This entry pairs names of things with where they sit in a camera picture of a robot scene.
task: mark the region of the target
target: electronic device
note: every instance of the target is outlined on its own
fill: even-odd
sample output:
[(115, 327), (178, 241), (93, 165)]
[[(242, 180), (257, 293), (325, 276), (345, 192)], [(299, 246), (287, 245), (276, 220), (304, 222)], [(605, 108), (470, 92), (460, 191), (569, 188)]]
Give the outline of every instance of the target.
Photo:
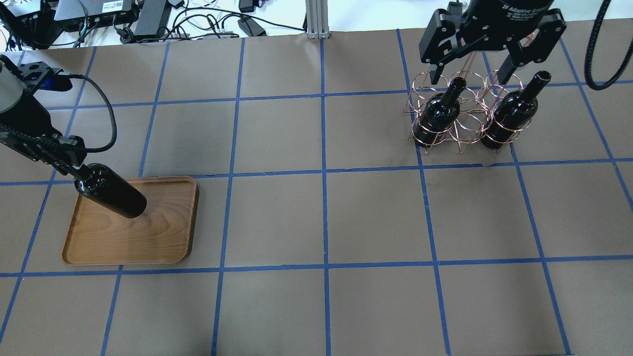
[(138, 20), (139, 7), (134, 0), (60, 0), (55, 21), (65, 32), (76, 32), (84, 25), (86, 15), (89, 27), (108, 27)]
[(177, 9), (181, 6), (185, 6), (185, 0), (169, 0), (169, 5)]
[(244, 16), (237, 21), (237, 24), (242, 31), (251, 37), (266, 36), (266, 30), (251, 17)]
[(0, 3), (0, 20), (18, 43), (46, 49), (59, 37), (60, 26), (53, 21), (55, 11), (44, 1), (31, 1), (7, 8)]
[(172, 5), (167, 0), (145, 0), (134, 30), (134, 41), (162, 37), (171, 11)]
[(252, 13), (255, 7), (259, 6), (259, 0), (239, 0), (239, 11), (243, 13)]

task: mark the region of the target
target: cable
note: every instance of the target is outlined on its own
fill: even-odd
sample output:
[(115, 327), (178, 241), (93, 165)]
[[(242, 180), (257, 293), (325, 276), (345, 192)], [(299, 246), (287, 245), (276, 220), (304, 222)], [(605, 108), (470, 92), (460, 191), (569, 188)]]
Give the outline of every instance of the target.
[(9, 52), (13, 50), (10, 46), (10, 42), (11, 42), (11, 32), (9, 31), (9, 39), (6, 40), (6, 47), (4, 48), (5, 52)]
[(116, 27), (117, 18), (118, 18), (118, 14), (115, 13), (115, 15), (112, 17), (112, 27), (114, 28), (116, 33), (119, 35), (119, 41), (121, 41), (122, 44), (128, 44), (128, 43), (134, 42), (134, 32), (132, 32), (132, 29), (130, 29), (129, 26), (126, 26), (122, 29), (119, 29), (118, 27)]
[[(189, 11), (189, 10), (208, 10), (208, 8), (206, 8), (206, 7), (196, 7), (196, 8), (189, 8), (189, 7), (185, 7), (185, 10), (181, 11), (180, 13), (178, 13), (178, 14), (174, 17), (174, 19), (173, 19), (172, 31), (166, 35), (167, 37), (168, 37), (169, 35), (171, 35), (171, 34), (172, 34), (172, 32), (175, 30), (175, 27), (176, 27), (176, 26), (175, 26), (175, 24), (176, 24), (176, 21), (178, 20), (178, 17), (180, 17), (180, 15), (182, 15), (182, 14), (186, 13), (186, 12), (187, 12), (187, 11)], [(291, 29), (291, 30), (297, 30), (297, 31), (305, 32), (303, 29), (300, 29), (300, 28), (298, 28), (298, 27), (292, 27), (292, 26), (282, 25), (282, 24), (279, 24), (279, 23), (270, 22), (270, 21), (268, 21), (268, 20), (264, 20), (263, 18), (259, 18), (259, 17), (252, 16), (252, 15), (247, 15), (247, 14), (244, 14), (244, 13), (238, 13), (238, 12), (235, 12), (235, 11), (224, 10), (224, 9), (213, 9), (213, 10), (215, 10), (215, 11), (220, 11), (220, 12), (224, 12), (224, 13), (230, 13), (230, 14), (233, 14), (233, 15), (237, 15), (237, 16), (239, 16), (239, 17), (244, 16), (244, 17), (248, 17), (248, 18), (254, 18), (255, 20), (259, 20), (259, 21), (262, 21), (262, 22), (268, 23), (268, 24), (273, 25), (273, 26), (284, 27), (284, 28)]]
[(75, 43), (75, 41), (68, 42), (68, 43), (58, 43), (58, 44), (45, 44), (45, 43), (40, 43), (40, 42), (37, 42), (37, 41), (33, 41), (33, 43), (38, 45), (38, 46), (55, 47), (55, 46), (68, 46), (69, 44)]
[(84, 42), (85, 37), (87, 36), (87, 31), (88, 31), (88, 10), (85, 8), (84, 4), (81, 2), (81, 0), (77, 0), (77, 2), (79, 3), (79, 5), (81, 5), (82, 10), (84, 11), (84, 27), (82, 28), (81, 31), (79, 31), (79, 38), (75, 41), (75, 44), (73, 44), (73, 48), (77, 48), (81, 45), (81, 43)]
[[(217, 1), (217, 0), (211, 0), (210, 2), (206, 3), (205, 5), (200, 5), (200, 4), (196, 3), (195, 1), (194, 1), (194, 3), (195, 3), (195, 4), (197, 4), (199, 7), (206, 8), (207, 6), (210, 6), (210, 5), (214, 4), (216, 1)], [(186, 4), (185, 4), (185, 6), (184, 6), (184, 10), (183, 10), (183, 12), (182, 12), (182, 13), (184, 13), (184, 14), (186, 15), (188, 10), (189, 10), (189, 0), (187, 0)], [(217, 28), (218, 28), (218, 30), (219, 30), (219, 29), (220, 29), (220, 27), (219, 27), (219, 23), (218, 23), (218, 20), (215, 18), (215, 16), (213, 16), (212, 14), (208, 14), (208, 15), (206, 15), (206, 16), (210, 16), (210, 17), (213, 19), (213, 23), (212, 23), (212, 21), (211, 21), (211, 19), (210, 19), (210, 18), (208, 18), (208, 19), (207, 19), (207, 22), (209, 23), (209, 26), (210, 26), (210, 27), (209, 27), (209, 28), (207, 28), (207, 29), (203, 29), (202, 27), (198, 26), (196, 23), (191, 22), (191, 17), (189, 17), (189, 16), (187, 17), (187, 19), (188, 19), (188, 20), (187, 20), (187, 22), (189, 22), (189, 24), (190, 24), (190, 25), (192, 25), (193, 27), (195, 27), (195, 28), (197, 28), (197, 29), (199, 29), (199, 30), (202, 30), (202, 31), (207, 31), (207, 30), (210, 30), (210, 29), (211, 29), (211, 26), (213, 26), (213, 27), (217, 27)]]
[(220, 28), (223, 29), (224, 28), (224, 23), (226, 22), (226, 20), (228, 20), (231, 17), (240, 17), (240, 15), (235, 14), (235, 13), (230, 13), (228, 15), (224, 15), (220, 21), (222, 22), (222, 24), (220, 25)]
[(28, 18), (28, 29), (31, 31), (32, 41), (35, 40), (35, 33), (37, 32), (37, 14)]
[[(202, 27), (198, 26), (196, 23), (191, 22), (191, 18), (195, 17), (195, 16), (198, 16), (198, 15), (199, 16), (204, 16), (206, 18), (207, 22), (209, 23), (209, 27), (202, 28)], [(213, 30), (213, 31), (215, 31), (216, 28), (219, 28), (218, 20), (211, 14), (207, 14), (207, 15), (196, 14), (196, 15), (188, 16), (186, 19), (187, 19), (187, 22), (189, 22), (190, 25), (192, 25), (193, 27), (196, 27), (198, 30), (202, 30), (202, 31)]]
[(71, 79), (84, 79), (86, 82), (90, 83), (96, 89), (96, 91), (99, 93), (103, 101), (106, 103), (106, 108), (108, 109), (108, 114), (110, 115), (110, 124), (112, 126), (112, 136), (110, 137), (110, 142), (108, 142), (105, 146), (102, 146), (99, 148), (83, 148), (83, 147), (72, 146), (71, 144), (66, 144), (66, 143), (60, 144), (60, 143), (55, 143), (55, 142), (43, 141), (41, 137), (34, 137), (34, 136), (23, 134), (22, 132), (14, 130), (11, 127), (5, 126), (4, 124), (0, 124), (0, 129), (6, 132), (9, 132), (10, 134), (16, 137), (19, 137), (20, 139), (38, 144), (39, 146), (42, 146), (45, 148), (62, 149), (64, 151), (74, 151), (74, 152), (81, 152), (81, 153), (99, 153), (99, 152), (107, 151), (110, 148), (112, 148), (112, 146), (114, 146), (115, 141), (116, 141), (115, 113), (114, 113), (114, 110), (112, 110), (112, 104), (110, 104), (110, 101), (106, 97), (103, 90), (101, 90), (101, 88), (97, 85), (97, 83), (95, 83), (92, 79), (86, 77), (83, 74), (68, 73), (68, 74), (58, 74), (58, 75), (63, 75)]
[(177, 31), (176, 33), (177, 33), (178, 35), (180, 35), (181, 33), (180, 33), (180, 30), (179, 30), (179, 29), (182, 29), (182, 25), (183, 25), (185, 22), (189, 22), (192, 18), (195, 18), (195, 17), (203, 17), (203, 18), (204, 18), (205, 20), (207, 20), (207, 22), (209, 23), (209, 27), (208, 27), (208, 28), (203, 29), (203, 28), (201, 28), (201, 27), (196, 26), (198, 29), (200, 29), (200, 30), (212, 30), (212, 31), (213, 31), (213, 34), (215, 34), (218, 38), (220, 38), (220, 34), (218, 34), (218, 32), (215, 30), (215, 26), (216, 26), (216, 24), (215, 24), (215, 23), (213, 23), (213, 21), (211, 21), (211, 19), (210, 19), (210, 18), (208, 18), (208, 17), (207, 17), (207, 15), (203, 15), (203, 14), (200, 14), (200, 13), (198, 13), (198, 14), (194, 14), (194, 15), (189, 15), (189, 16), (185, 17), (182, 21), (178, 22), (178, 24), (174, 25), (174, 28), (175, 28), (175, 29), (176, 29), (176, 31)]
[(6, 38), (6, 35), (4, 34), (4, 31), (0, 31), (0, 33), (2, 33), (2, 37), (4, 37), (4, 41), (5, 42), (9, 42), (9, 39)]
[[(197, 35), (197, 36), (192, 36), (192, 37), (160, 37), (160, 38), (152, 38), (152, 39), (142, 39), (137, 43), (149, 43), (149, 42), (156, 42), (156, 41), (167, 41), (168, 39), (173, 39), (173, 40), (177, 40), (177, 41), (191, 41), (194, 39), (198, 39), (198, 38), (202, 38), (202, 37), (206, 37), (206, 36), (211, 36), (211, 35), (216, 35), (216, 34), (202, 34), (202, 35)], [(239, 38), (238, 34), (232, 33), (232, 32), (217, 32), (217, 35), (228, 35), (230, 38)]]
[(597, 84), (592, 77), (591, 73), (591, 65), (593, 63), (593, 54), (596, 49), (596, 42), (598, 41), (598, 35), (600, 34), (600, 27), (602, 26), (602, 21), (605, 19), (606, 10), (609, 8), (609, 4), (611, 0), (604, 0), (602, 5), (600, 6), (600, 10), (598, 10), (598, 15), (596, 17), (596, 21), (594, 22), (593, 28), (591, 29), (591, 35), (589, 36), (589, 44), (587, 45), (587, 53), (585, 55), (585, 80), (587, 80), (587, 85), (594, 90), (604, 90), (610, 86), (612, 86), (618, 78), (624, 73), (624, 70), (627, 68), (629, 61), (631, 59), (631, 55), (633, 54), (633, 39), (631, 39), (631, 44), (629, 45), (629, 50), (624, 55), (624, 60), (618, 68), (617, 72), (611, 77), (611, 79), (607, 80), (604, 84)]
[[(245, 19), (245, 18), (248, 19), (248, 17), (246, 17), (246, 16), (244, 16), (244, 17), (240, 16), (240, 19)], [(245, 21), (244, 23), (246, 24), (246, 27), (248, 27), (248, 33), (246, 35), (253, 36), (254, 33), (253, 33), (253, 29), (251, 29), (251, 25), (248, 23), (248, 21)]]

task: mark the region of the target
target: wine bottle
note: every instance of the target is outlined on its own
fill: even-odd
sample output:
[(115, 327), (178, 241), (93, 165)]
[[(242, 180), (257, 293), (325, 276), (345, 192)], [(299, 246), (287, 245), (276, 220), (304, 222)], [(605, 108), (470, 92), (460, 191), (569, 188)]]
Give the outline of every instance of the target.
[(551, 75), (541, 70), (523, 90), (506, 95), (494, 111), (494, 120), (484, 131), (481, 143), (490, 149), (503, 147), (515, 130), (523, 127), (539, 109), (536, 96), (549, 83)]
[(147, 207), (147, 198), (108, 166), (90, 163), (81, 166), (79, 173), (83, 177), (75, 178), (75, 189), (95, 203), (128, 219)]
[(461, 77), (453, 79), (445, 92), (435, 94), (427, 102), (418, 122), (413, 126), (416, 143), (429, 148), (440, 140), (440, 135), (455, 121), (460, 114), (458, 98), (466, 88), (466, 80)]

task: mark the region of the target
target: power adapter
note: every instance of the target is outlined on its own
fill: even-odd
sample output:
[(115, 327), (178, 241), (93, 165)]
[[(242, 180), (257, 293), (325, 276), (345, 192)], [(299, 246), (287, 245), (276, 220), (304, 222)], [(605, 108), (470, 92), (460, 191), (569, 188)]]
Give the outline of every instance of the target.
[(255, 6), (259, 5), (259, 0), (239, 0), (239, 11), (243, 13), (252, 13), (255, 11)]
[(185, 0), (168, 0), (168, 2), (169, 5), (171, 5), (175, 9), (185, 5)]
[(237, 24), (242, 31), (251, 37), (266, 36), (266, 30), (251, 17), (244, 16), (237, 21)]

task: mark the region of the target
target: wooden tray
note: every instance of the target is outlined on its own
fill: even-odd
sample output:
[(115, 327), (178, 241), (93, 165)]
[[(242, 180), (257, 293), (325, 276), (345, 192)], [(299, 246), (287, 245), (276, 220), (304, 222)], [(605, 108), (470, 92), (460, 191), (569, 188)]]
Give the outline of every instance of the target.
[(127, 219), (79, 195), (61, 254), (69, 265), (174, 264), (191, 252), (198, 188), (191, 177), (127, 180), (147, 198)]

